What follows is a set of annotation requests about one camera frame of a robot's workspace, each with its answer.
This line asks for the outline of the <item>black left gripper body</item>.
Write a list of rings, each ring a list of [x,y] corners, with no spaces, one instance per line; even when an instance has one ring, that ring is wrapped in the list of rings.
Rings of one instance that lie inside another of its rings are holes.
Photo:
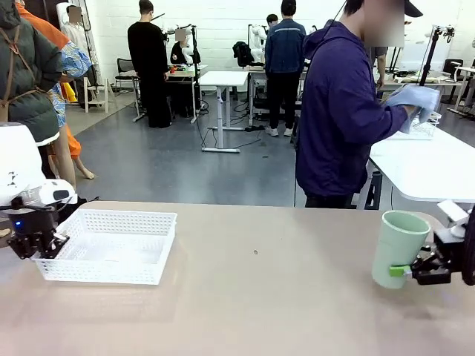
[[[10,210],[7,216],[14,230],[14,236],[53,238],[53,213],[44,210]]]

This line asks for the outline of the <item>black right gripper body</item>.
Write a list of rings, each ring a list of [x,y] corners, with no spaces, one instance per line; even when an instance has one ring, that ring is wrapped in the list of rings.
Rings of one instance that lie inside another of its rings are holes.
[[[468,286],[474,285],[474,215],[465,224],[463,242],[458,244],[452,259],[452,272],[459,272]]]

